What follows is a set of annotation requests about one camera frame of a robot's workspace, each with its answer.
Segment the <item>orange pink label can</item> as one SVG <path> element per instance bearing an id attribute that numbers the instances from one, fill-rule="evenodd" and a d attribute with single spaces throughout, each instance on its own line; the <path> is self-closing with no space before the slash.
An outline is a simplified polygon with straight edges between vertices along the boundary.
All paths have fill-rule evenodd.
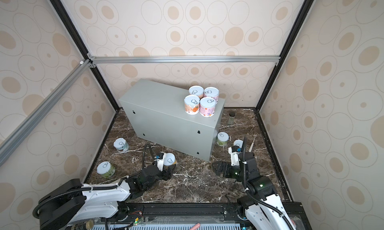
<path id="1" fill-rule="evenodd" d="M 204 88 L 198 85 L 191 86 L 189 88 L 189 94 L 198 96 L 199 99 L 202 99 L 204 97 Z"/>

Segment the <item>brown orange label can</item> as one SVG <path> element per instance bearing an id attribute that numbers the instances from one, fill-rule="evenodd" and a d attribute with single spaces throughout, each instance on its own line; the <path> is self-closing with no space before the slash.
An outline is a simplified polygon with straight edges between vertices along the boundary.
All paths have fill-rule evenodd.
<path id="1" fill-rule="evenodd" d="M 188 95 L 184 99 L 185 112 L 189 115 L 196 115 L 200 112 L 200 98 L 196 95 Z"/>

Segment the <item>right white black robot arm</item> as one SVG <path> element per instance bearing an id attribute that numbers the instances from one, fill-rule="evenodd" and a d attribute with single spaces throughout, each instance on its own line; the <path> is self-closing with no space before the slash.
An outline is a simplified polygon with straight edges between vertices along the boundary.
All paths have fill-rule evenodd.
<path id="1" fill-rule="evenodd" d="M 242 184 L 246 195 L 237 199 L 238 217 L 248 220 L 257 230 L 294 230 L 281 198 L 272 181 L 260 174 L 252 153 L 236 154 L 236 164 L 216 161 L 212 164 L 218 176 L 234 179 Z"/>

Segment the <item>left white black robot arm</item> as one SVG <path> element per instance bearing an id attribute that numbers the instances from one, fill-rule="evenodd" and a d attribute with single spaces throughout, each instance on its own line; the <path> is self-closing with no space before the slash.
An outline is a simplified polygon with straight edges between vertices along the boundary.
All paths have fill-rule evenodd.
<path id="1" fill-rule="evenodd" d="M 33 217 L 42 230 L 59 230 L 67 225 L 94 218 L 122 219 L 126 201 L 141 197 L 158 181 L 170 180 L 176 165 L 159 170 L 150 165 L 133 176 L 105 185 L 81 184 L 72 179 L 39 200 Z"/>

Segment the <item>yellow label can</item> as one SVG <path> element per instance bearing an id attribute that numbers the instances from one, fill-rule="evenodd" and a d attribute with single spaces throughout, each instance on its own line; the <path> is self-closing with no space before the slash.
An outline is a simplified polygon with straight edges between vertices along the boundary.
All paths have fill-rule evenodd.
<path id="1" fill-rule="evenodd" d="M 164 154 L 164 166 L 172 166 L 177 164 L 176 157 L 172 153 Z"/>

